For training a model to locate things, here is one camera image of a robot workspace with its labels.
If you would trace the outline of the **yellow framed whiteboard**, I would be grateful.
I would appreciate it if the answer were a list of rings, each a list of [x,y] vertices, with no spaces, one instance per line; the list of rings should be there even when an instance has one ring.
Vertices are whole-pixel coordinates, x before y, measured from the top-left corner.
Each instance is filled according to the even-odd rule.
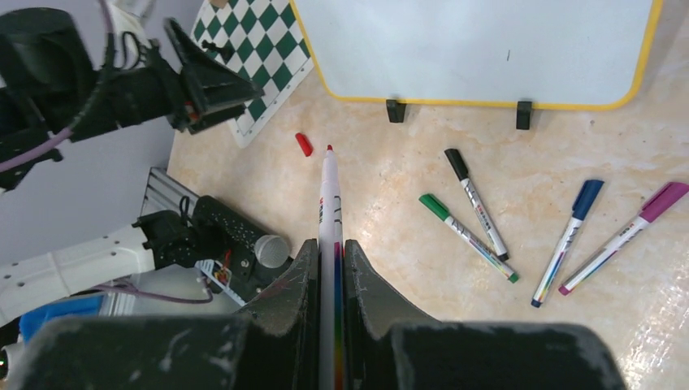
[[[660,1],[294,1],[335,98],[612,110],[638,92]]]

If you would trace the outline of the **red marker cap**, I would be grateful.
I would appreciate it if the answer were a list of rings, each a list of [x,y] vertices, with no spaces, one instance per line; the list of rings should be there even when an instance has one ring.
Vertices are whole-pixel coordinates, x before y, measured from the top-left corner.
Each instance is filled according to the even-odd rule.
[[[309,157],[314,152],[314,148],[305,134],[298,132],[295,134],[295,139],[306,157]]]

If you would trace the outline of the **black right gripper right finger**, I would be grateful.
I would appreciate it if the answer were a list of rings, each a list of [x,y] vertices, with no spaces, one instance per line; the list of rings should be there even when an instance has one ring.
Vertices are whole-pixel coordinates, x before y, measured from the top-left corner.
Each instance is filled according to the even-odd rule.
[[[400,389],[407,379],[394,337],[436,319],[411,303],[372,266],[357,240],[344,246],[345,341],[350,389]]]

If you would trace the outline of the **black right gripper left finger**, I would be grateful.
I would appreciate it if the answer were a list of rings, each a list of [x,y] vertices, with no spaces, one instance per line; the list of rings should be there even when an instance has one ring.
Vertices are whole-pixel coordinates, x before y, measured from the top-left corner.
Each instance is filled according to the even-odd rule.
[[[237,315],[234,389],[316,389],[319,248],[304,241],[291,266]]]

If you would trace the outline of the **red whiteboard marker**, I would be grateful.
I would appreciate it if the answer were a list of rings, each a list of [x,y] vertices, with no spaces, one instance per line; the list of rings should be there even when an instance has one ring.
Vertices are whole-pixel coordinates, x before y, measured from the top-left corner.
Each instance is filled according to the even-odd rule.
[[[345,387],[342,205],[336,154],[326,149],[319,198],[319,374],[321,389]]]

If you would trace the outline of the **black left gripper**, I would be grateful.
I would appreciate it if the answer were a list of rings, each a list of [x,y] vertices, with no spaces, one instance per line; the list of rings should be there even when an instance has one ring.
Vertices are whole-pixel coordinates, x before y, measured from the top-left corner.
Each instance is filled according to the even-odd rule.
[[[245,103],[264,95],[260,85],[209,57],[166,18],[163,27],[180,61],[177,75],[159,53],[159,42],[144,45],[132,32],[119,36],[135,46],[135,62],[114,64],[115,36],[108,36],[106,63],[84,104],[70,122],[73,142],[164,117],[172,128],[197,134],[245,113]]]

